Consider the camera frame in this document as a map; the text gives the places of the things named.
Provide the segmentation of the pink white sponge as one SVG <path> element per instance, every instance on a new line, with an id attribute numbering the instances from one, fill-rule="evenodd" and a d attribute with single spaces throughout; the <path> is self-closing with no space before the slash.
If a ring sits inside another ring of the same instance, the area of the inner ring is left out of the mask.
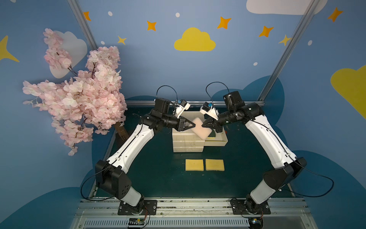
<path id="1" fill-rule="evenodd" d="M 199 117 L 196 117 L 192 122 L 195 124 L 195 127 L 191 129 L 192 132 L 195 133 L 200 139 L 205 141 L 211 134 L 212 129 L 202 127 L 203 122 Z"/>

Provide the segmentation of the green scouring sponge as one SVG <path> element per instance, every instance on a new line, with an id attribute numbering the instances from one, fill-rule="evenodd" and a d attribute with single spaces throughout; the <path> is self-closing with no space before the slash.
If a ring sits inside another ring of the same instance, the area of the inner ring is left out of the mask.
<path id="1" fill-rule="evenodd" d="M 216 132 L 212 130 L 208 138 L 216 138 Z"/>

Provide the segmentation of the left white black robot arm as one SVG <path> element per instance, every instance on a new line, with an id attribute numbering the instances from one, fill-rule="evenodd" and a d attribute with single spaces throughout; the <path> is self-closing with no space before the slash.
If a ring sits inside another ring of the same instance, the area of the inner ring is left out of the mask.
<path id="1" fill-rule="evenodd" d="M 156 98 L 154 108 L 140 118 L 140 123 L 121 148 L 106 161 L 98 161 L 95 177 L 99 189 L 138 210 L 144 206 L 143 195 L 132 187 L 127 176 L 133 161 L 161 129 L 170 128 L 182 132 L 195 127 L 192 121 L 182 116 L 190 108 L 187 101 L 178 102 L 172 114 L 168 113 L 170 104 L 171 101 L 167 99 Z"/>

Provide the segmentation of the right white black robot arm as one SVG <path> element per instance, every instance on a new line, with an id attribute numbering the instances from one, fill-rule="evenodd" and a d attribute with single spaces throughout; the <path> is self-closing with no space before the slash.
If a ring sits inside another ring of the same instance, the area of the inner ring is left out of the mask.
<path id="1" fill-rule="evenodd" d="M 286 147 L 257 103 L 246 104 L 238 91 L 228 93 L 223 98 L 226 112 L 219 113 L 209 102 L 201 106 L 200 112 L 209 116 L 202 126 L 221 133 L 225 125 L 242 122 L 260 143 L 273 166 L 273 170 L 264 173 L 262 181 L 247 196 L 247 208 L 254 211 L 276 191 L 295 179 L 303 171 L 307 161 L 297 157 Z"/>

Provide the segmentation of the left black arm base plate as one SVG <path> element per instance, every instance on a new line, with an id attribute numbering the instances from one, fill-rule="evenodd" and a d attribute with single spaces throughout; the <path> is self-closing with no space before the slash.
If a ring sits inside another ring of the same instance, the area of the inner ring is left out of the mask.
<path id="1" fill-rule="evenodd" d="M 121 201 L 118 209 L 118 215 L 156 215 L 157 200 L 144 200 L 140 201 L 136 206 L 127 204 Z"/>

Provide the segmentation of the cream drawer cabinet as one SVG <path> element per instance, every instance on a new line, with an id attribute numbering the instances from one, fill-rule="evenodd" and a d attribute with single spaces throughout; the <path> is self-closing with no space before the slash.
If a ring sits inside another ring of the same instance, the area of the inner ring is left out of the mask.
<path id="1" fill-rule="evenodd" d="M 199 111 L 185 111 L 183 117 L 190 121 L 200 118 L 204 122 L 204 115 Z M 173 152 L 174 153 L 202 153 L 205 141 L 196 135 L 191 129 L 178 132 L 172 129 Z"/>

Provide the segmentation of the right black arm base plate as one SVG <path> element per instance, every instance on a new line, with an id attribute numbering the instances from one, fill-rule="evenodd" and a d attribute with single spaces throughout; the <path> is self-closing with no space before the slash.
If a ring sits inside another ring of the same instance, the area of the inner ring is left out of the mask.
<path id="1" fill-rule="evenodd" d="M 262 204 L 256 204 L 253 200 L 249 199 L 237 199 L 232 198 L 230 201 L 230 206 L 232 208 L 234 215 L 270 215 L 271 210 L 269 208 L 268 202 L 265 201 Z"/>

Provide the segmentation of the cream drawer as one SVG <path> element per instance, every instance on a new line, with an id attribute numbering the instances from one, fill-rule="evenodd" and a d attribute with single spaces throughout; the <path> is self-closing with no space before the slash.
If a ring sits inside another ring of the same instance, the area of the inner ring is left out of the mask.
<path id="1" fill-rule="evenodd" d="M 228 142 L 226 131 L 223 128 L 222 133 L 216 133 L 216 138 L 207 138 L 205 147 L 224 147 Z"/>

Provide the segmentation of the yellow sponge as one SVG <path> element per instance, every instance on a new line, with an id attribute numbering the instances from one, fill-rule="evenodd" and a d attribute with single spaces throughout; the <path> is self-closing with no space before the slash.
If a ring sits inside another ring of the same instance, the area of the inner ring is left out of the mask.
<path id="1" fill-rule="evenodd" d="M 223 159 L 206 159 L 205 160 L 206 171 L 225 171 L 225 165 Z"/>
<path id="2" fill-rule="evenodd" d="M 204 171 L 204 161 L 202 159 L 186 159 L 186 171 Z"/>

